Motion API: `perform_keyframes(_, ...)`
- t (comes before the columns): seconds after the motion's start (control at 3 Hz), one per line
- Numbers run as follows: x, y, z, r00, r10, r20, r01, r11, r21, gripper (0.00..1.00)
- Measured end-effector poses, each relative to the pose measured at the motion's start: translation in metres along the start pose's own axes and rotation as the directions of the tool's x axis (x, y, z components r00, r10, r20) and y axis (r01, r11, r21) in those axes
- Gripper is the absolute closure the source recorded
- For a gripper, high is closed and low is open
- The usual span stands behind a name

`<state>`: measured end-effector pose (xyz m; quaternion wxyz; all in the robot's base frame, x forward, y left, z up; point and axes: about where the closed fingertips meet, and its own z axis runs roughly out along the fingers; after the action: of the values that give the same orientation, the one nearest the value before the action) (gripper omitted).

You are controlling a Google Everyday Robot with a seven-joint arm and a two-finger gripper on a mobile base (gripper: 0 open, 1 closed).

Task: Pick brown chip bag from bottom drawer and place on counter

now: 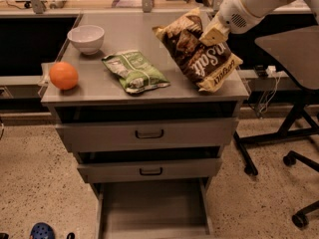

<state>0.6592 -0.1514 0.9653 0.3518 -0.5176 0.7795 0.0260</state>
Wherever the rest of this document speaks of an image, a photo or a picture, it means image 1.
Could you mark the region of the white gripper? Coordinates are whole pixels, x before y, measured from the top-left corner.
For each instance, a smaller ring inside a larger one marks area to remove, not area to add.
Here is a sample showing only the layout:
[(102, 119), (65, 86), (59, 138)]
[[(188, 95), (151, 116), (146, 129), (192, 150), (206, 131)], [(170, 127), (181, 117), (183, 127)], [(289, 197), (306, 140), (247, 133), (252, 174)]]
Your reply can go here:
[(223, 0), (218, 13), (199, 38), (205, 46), (223, 43), (229, 32), (243, 34), (258, 24), (258, 18), (248, 12), (241, 0)]

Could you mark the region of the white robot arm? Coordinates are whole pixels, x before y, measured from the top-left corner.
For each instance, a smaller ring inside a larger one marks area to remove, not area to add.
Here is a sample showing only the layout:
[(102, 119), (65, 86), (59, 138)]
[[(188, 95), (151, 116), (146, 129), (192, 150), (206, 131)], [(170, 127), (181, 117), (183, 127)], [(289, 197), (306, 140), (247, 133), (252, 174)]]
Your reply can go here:
[[(206, 46), (225, 42), (228, 35), (243, 34), (257, 26), (266, 15), (296, 0), (223, 0), (199, 40)], [(303, 0), (319, 22), (319, 0)]]

